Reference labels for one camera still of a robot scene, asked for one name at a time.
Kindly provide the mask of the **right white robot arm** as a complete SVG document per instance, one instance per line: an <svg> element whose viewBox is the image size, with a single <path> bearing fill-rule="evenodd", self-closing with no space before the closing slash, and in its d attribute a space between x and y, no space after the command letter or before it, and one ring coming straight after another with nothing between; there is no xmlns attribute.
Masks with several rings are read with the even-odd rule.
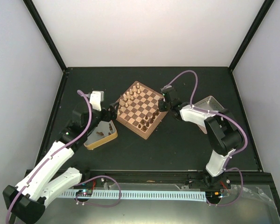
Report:
<svg viewBox="0 0 280 224"><path fill-rule="evenodd" d="M161 93L163 98L158 100L160 112L170 112L176 120L205 127L212 153L203 172L203 183L208 188L214 188L232 156L247 147L247 135L227 109L210 111L183 103L172 86L162 89Z"/></svg>

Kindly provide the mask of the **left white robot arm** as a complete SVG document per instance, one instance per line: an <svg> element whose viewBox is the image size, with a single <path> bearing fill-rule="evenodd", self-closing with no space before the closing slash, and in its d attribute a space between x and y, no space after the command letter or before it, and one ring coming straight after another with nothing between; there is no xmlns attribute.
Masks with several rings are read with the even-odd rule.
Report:
<svg viewBox="0 0 280 224"><path fill-rule="evenodd" d="M75 167L68 168L57 178L54 175L86 142L101 121L110 122L117 118L118 107L116 102L108 109L98 111L91 104L77 104L71 120L37 166L16 186L8 185L3 190L8 214L13 213L26 224L34 224L47 206L65 190L78 184L88 185L90 173Z"/></svg>

